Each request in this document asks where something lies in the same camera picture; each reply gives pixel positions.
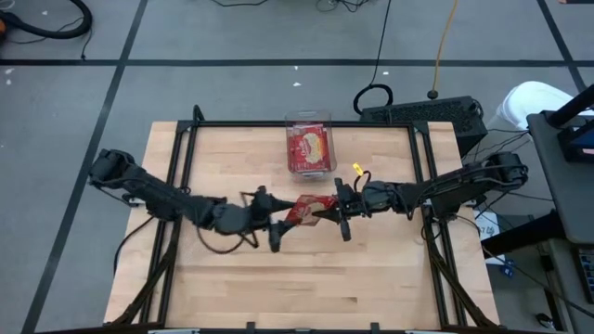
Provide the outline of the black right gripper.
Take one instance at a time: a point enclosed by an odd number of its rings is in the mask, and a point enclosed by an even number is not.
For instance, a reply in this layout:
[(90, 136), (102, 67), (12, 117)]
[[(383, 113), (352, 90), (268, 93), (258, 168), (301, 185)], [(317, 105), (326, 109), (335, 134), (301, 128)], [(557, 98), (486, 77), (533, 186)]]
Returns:
[(364, 213), (363, 200), (360, 193), (356, 193), (348, 184), (345, 184), (341, 178), (335, 178), (337, 207), (331, 207), (326, 210), (312, 212), (312, 215), (338, 223), (343, 241), (351, 240), (351, 229), (349, 219), (354, 216), (360, 216)]

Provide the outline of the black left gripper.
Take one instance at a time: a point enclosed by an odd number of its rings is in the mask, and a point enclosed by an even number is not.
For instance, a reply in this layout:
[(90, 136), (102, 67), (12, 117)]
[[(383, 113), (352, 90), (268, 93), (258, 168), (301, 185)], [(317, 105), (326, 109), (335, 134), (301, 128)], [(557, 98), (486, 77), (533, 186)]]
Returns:
[(285, 235), (298, 224), (291, 219), (279, 220), (273, 223), (270, 216), (274, 212), (290, 210), (295, 205), (293, 201), (277, 199), (266, 192), (265, 186), (259, 186), (253, 193), (251, 217), (255, 225), (268, 230), (268, 243), (272, 252), (280, 251), (281, 236)]

